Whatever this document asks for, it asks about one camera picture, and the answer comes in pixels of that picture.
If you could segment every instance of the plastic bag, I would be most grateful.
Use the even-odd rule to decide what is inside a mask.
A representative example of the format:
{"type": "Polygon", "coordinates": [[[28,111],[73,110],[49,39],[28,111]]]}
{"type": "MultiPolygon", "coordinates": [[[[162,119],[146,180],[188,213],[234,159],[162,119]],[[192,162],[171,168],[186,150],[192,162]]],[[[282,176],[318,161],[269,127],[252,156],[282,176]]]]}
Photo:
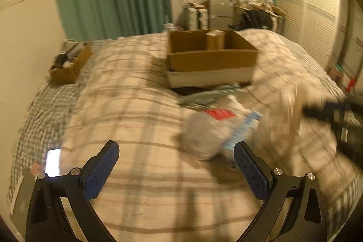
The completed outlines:
{"type": "Polygon", "coordinates": [[[186,123],[183,142],[200,160],[209,160],[219,151],[243,118],[228,109],[212,109],[194,113],[186,123]]]}
{"type": "Polygon", "coordinates": [[[224,97],[217,102],[216,109],[197,112],[189,118],[183,142],[188,151],[200,160],[209,160],[221,153],[234,161],[234,145],[255,137],[250,131],[255,131],[258,121],[253,116],[250,118],[250,114],[251,111],[245,109],[235,96],[224,97]]]}

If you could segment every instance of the phone screen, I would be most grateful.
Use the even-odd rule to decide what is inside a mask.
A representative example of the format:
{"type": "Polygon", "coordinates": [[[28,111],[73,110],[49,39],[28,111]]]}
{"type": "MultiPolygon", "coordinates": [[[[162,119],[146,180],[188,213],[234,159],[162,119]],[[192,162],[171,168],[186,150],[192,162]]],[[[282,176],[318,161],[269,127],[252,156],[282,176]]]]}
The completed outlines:
{"type": "Polygon", "coordinates": [[[49,177],[57,177],[60,175],[59,158],[61,157],[61,149],[48,150],[45,160],[45,173],[49,177]]]}

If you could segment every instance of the cabinet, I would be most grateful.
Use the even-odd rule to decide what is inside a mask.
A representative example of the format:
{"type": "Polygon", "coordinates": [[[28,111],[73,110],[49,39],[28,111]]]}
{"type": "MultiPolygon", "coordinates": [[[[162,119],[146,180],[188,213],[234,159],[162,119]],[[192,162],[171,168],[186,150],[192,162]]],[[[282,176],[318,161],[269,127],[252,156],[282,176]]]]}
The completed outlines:
{"type": "Polygon", "coordinates": [[[223,30],[233,24],[232,0],[209,0],[209,28],[223,30]]]}

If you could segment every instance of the open cardboard box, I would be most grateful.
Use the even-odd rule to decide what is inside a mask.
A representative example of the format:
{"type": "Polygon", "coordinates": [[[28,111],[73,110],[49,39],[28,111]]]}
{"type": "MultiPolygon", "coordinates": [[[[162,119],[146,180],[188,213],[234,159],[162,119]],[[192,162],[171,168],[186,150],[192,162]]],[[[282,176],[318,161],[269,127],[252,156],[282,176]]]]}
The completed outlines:
{"type": "Polygon", "coordinates": [[[71,62],[69,68],[50,68],[50,76],[54,84],[75,83],[83,65],[91,56],[91,42],[85,42],[82,51],[71,62]]]}
{"type": "Polygon", "coordinates": [[[208,51],[208,31],[169,32],[167,77],[171,88],[251,82],[258,50],[235,31],[223,30],[224,49],[208,51]]]}

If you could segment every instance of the white sliding door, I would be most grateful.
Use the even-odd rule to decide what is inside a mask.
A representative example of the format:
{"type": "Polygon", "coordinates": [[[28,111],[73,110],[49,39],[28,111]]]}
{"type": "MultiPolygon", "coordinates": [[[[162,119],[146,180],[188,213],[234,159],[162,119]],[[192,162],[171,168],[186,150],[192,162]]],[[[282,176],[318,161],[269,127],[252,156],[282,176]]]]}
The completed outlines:
{"type": "Polygon", "coordinates": [[[338,29],[339,0],[277,0],[277,5],[287,13],[283,35],[325,68],[338,29]]]}

